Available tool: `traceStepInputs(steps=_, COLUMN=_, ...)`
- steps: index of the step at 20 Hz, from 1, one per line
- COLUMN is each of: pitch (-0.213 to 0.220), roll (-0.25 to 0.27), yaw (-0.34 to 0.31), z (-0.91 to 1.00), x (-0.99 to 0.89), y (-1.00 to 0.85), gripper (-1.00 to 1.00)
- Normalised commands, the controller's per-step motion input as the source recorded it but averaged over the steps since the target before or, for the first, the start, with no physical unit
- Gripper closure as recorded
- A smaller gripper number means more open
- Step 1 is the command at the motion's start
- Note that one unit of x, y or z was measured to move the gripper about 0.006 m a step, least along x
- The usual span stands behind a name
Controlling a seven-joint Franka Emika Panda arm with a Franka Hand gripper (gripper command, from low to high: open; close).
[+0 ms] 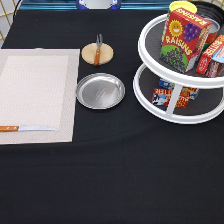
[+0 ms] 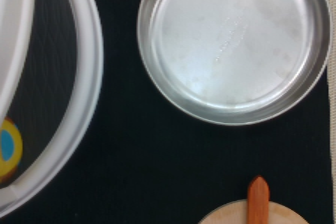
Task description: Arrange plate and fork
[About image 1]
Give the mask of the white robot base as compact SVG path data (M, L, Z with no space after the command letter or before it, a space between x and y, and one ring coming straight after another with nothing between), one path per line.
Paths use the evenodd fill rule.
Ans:
M76 0L78 9L118 9L121 0Z

